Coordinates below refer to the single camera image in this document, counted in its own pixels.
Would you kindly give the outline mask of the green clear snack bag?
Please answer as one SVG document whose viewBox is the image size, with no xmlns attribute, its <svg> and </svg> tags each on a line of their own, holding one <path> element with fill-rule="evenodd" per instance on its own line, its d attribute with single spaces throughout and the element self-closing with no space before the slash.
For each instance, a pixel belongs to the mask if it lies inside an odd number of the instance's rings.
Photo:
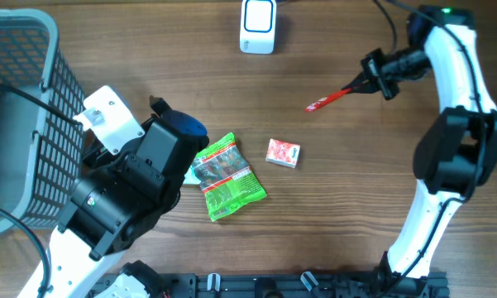
<svg viewBox="0 0 497 298">
<path fill-rule="evenodd" d="M 213 222 L 267 196 L 232 132 L 198 153 L 191 170 L 200 181 Z"/>
</svg>

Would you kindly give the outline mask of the small red sauce sachet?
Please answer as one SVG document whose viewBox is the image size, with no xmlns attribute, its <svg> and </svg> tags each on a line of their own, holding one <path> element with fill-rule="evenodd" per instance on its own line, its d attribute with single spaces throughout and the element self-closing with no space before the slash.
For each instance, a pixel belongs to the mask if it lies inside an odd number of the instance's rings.
<svg viewBox="0 0 497 298">
<path fill-rule="evenodd" d="M 277 165 L 295 168 L 299 160 L 300 145 L 271 138 L 265 160 Z"/>
</svg>

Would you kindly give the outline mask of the red Nescafe coffee stick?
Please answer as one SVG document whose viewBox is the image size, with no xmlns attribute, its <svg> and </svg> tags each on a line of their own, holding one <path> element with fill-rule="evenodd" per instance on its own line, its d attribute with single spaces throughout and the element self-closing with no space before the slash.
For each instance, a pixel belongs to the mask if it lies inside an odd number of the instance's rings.
<svg viewBox="0 0 497 298">
<path fill-rule="evenodd" d="M 351 92 L 351 89 L 342 89 L 336 93 L 329 94 L 325 97 L 320 98 L 319 100 L 315 101 L 314 103 L 309 104 L 304 111 L 306 113 L 312 113 L 316 110 L 319 110 L 320 108 L 323 108 L 327 106 L 328 104 L 338 100 L 342 96 L 345 96 Z"/>
</svg>

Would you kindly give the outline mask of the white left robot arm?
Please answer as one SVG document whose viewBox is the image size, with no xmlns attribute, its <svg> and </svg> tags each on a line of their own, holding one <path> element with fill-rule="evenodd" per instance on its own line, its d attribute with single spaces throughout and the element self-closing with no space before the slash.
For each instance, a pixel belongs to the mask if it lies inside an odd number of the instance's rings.
<svg viewBox="0 0 497 298">
<path fill-rule="evenodd" d="M 22 297 L 84 297 L 131 245 L 179 202 L 185 174 L 208 143 L 197 119 L 151 100 L 144 123 L 129 118 L 132 132 L 110 127 L 122 139 L 114 151 L 90 147 L 91 171 L 77 179 L 58 214 L 49 247 Z"/>
</svg>

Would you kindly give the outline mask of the light blue small packet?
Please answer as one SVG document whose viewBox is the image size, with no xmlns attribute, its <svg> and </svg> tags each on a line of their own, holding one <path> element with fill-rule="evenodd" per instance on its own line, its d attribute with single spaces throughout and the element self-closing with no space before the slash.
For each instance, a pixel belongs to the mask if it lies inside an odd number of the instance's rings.
<svg viewBox="0 0 497 298">
<path fill-rule="evenodd" d="M 184 185 L 199 185 L 201 180 L 194 174 L 194 169 L 190 167 L 184 175 Z"/>
</svg>

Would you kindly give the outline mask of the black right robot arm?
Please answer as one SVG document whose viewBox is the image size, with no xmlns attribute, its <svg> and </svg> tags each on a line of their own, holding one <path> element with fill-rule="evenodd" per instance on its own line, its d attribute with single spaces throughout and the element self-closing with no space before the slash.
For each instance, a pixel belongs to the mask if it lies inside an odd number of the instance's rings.
<svg viewBox="0 0 497 298">
<path fill-rule="evenodd" d="M 473 14 L 422 5 L 409 11 L 409 48 L 377 49 L 343 92 L 381 92 L 387 100 L 399 82 L 435 76 L 440 113 L 413 155 L 417 185 L 404 226 L 366 284 L 370 297 L 431 294 L 430 261 L 455 212 L 490 177 L 497 164 L 497 106 L 489 96 L 475 49 Z"/>
</svg>

